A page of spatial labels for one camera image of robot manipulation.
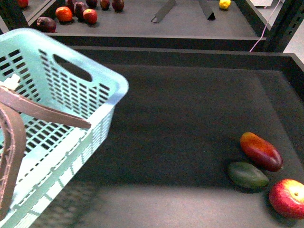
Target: orange fruit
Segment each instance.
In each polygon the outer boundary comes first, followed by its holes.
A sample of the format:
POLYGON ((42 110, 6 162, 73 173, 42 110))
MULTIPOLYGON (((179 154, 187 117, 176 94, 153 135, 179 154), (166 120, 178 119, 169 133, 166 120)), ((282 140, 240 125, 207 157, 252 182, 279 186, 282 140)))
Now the orange fruit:
POLYGON ((63 6, 57 8, 56 17, 60 22, 69 22, 73 18, 73 13, 69 7, 63 6))

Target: light blue plastic basket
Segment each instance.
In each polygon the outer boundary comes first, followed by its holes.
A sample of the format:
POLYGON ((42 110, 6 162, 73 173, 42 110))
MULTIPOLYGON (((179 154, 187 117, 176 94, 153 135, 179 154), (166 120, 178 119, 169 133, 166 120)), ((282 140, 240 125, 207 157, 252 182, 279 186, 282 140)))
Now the light blue plastic basket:
POLYGON ((105 140, 128 83, 120 74, 29 28, 0 36, 0 81, 13 73, 21 77, 18 93, 92 124, 84 130, 21 114, 27 146, 13 202, 0 227, 26 228, 105 140), (54 55, 88 72, 92 81, 73 75, 54 55))

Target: metal bracket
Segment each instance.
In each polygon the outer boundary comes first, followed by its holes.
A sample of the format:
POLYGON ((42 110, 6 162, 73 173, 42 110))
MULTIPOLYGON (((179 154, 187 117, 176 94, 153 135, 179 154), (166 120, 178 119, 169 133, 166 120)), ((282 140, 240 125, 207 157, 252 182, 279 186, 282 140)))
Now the metal bracket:
POLYGON ((160 23, 175 4, 175 0, 168 0, 167 3, 155 14, 155 17, 151 20, 151 22, 160 23))
POLYGON ((199 0, 199 5, 208 20, 215 20, 214 12, 206 0, 199 0))
POLYGON ((2 17, 9 31, 29 27, 27 20, 25 19, 17 1, 15 0, 0 0, 0 16, 2 17))
POLYGON ((286 0, 263 46, 264 52, 283 52, 304 19, 304 0, 286 0))
MULTIPOLYGON (((214 12, 209 6, 206 0, 198 0, 201 9, 203 10, 208 20, 215 20, 214 12)), ((155 17, 151 20, 153 23, 160 23, 162 19, 170 12, 173 6, 176 4, 175 0, 168 0, 167 3, 155 14, 155 17)))

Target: apple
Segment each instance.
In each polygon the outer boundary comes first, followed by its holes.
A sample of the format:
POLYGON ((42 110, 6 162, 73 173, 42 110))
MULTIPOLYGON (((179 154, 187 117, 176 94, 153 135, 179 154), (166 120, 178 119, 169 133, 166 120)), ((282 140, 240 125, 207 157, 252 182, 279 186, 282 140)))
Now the apple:
POLYGON ((26 8, 29 4, 29 0, 17 0, 17 3, 20 8, 26 8))
POLYGON ((289 219, 304 219, 304 185, 293 179, 277 182, 269 192, 269 200, 279 214, 289 219))
POLYGON ((84 19, 89 24, 95 24, 97 22, 97 12, 94 9, 87 9, 84 11, 84 19))

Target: plum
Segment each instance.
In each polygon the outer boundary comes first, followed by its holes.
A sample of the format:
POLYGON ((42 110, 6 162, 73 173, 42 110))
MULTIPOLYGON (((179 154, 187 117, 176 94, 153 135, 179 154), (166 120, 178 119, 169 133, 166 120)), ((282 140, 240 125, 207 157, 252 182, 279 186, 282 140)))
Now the plum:
POLYGON ((75 7, 76 0, 66 0, 66 6, 69 7, 69 9, 74 14, 74 7, 75 7))
POLYGON ((55 32, 56 22, 52 18, 39 17, 36 21, 37 28, 41 32, 55 32))
POLYGON ((74 13, 79 20, 84 20, 84 11, 86 9, 86 5, 83 2, 75 3, 74 13))
POLYGON ((100 6, 102 10, 108 10, 110 8, 110 0, 100 0, 100 6))
POLYGON ((85 0, 85 1, 90 8, 95 8, 97 6, 97 0, 85 0))
POLYGON ((122 11, 124 8, 124 0, 113 0, 112 7, 115 11, 122 11))

